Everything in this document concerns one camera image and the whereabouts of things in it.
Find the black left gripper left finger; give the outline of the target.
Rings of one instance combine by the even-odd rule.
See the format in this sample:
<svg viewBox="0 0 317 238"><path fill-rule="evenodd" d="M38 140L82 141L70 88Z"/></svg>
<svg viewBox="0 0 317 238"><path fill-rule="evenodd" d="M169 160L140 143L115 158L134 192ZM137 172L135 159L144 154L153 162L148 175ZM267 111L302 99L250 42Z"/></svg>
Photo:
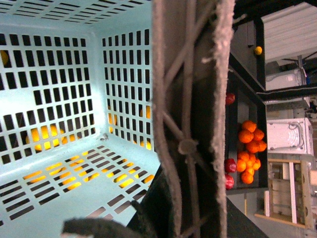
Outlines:
<svg viewBox="0 0 317 238"><path fill-rule="evenodd" d="M141 204L130 202L136 210L141 231L137 232L122 224L103 218L73 218L63 222L62 234L93 236L95 238L156 238L158 235Z"/></svg>

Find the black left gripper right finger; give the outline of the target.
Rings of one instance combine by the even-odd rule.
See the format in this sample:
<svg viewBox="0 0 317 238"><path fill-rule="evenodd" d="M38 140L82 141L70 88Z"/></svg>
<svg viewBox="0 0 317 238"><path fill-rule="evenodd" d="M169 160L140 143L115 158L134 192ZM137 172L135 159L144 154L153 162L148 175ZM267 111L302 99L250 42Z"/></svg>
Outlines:
<svg viewBox="0 0 317 238"><path fill-rule="evenodd" d="M227 196L227 237L267 238L268 236L246 216L245 208L243 197Z"/></svg>

